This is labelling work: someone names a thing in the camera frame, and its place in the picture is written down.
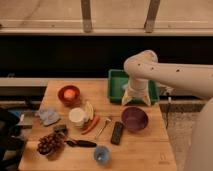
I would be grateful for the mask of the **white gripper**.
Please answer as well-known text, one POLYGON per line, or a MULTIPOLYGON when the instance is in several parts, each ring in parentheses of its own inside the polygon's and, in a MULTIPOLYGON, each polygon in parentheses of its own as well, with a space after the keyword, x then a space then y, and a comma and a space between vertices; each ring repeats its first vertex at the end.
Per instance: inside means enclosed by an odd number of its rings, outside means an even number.
POLYGON ((141 98, 147 106, 151 106, 151 101, 148 92, 148 81, 146 79, 130 78, 127 88, 122 97, 121 104, 125 106, 132 98, 141 98))

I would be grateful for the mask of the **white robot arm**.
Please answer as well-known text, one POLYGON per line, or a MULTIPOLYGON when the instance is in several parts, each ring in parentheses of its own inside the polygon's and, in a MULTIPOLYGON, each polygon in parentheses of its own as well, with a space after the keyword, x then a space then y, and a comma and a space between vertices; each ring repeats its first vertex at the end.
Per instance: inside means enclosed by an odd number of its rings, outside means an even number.
POLYGON ((129 80, 123 105, 141 98, 150 106, 149 80, 208 100, 194 124, 184 171, 213 171, 213 65, 159 63, 154 51, 145 50, 126 59, 124 71, 129 80))

